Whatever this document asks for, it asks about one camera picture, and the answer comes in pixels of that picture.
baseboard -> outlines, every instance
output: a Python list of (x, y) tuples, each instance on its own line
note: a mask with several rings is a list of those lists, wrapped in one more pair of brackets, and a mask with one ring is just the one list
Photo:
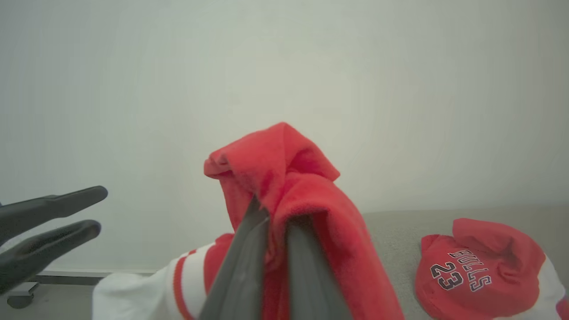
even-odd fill
[(38, 273), (29, 281), (50, 285), (96, 285), (111, 273), (136, 273), (150, 276), (157, 270), (99, 270), (99, 269), (49, 269)]
[(40, 273), (38, 276), (51, 276), (51, 277), (94, 277), (94, 278), (104, 278), (111, 273), (136, 273), (143, 276), (150, 276), (156, 273), (158, 270), (149, 269), (46, 269)]

number 23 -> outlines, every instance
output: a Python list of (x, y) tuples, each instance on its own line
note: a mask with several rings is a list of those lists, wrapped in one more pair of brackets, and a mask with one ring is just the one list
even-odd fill
[[(433, 279), (438, 278), (438, 283), (444, 290), (451, 290), (452, 288), (461, 285), (464, 282), (464, 280), (459, 272), (454, 271), (456, 269), (454, 263), (447, 262), (446, 265), (447, 268), (438, 264), (433, 265), (431, 267), (431, 275)], [(451, 277), (448, 279), (444, 279), (442, 277), (441, 272), (450, 273)]]

white wall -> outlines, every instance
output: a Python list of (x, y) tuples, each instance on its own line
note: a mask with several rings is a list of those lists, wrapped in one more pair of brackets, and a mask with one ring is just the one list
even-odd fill
[(230, 230), (208, 154), (288, 121), (362, 212), (569, 199), (569, 2), (4, 1), (0, 201), (102, 184), (51, 269)]

red stripe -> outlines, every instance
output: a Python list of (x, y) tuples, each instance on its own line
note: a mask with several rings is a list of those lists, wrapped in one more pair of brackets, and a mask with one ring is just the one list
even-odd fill
[(182, 317), (184, 317), (185, 320), (194, 320), (188, 311), (188, 307), (185, 305), (184, 296), (182, 295), (182, 270), (184, 269), (184, 262), (187, 257), (188, 256), (180, 258), (178, 263), (176, 263), (176, 269), (174, 270), (174, 298), (176, 299), (176, 305)]

red and white jersey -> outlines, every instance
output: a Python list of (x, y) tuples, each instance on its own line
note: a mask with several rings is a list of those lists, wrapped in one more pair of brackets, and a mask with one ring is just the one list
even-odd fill
[(569, 319), (565, 288), (528, 235), (500, 223), (457, 219), (453, 235), (421, 240), (415, 291), (441, 320)]
[(222, 235), (150, 277), (111, 274), (93, 292), (93, 320), (197, 319), (232, 240)]

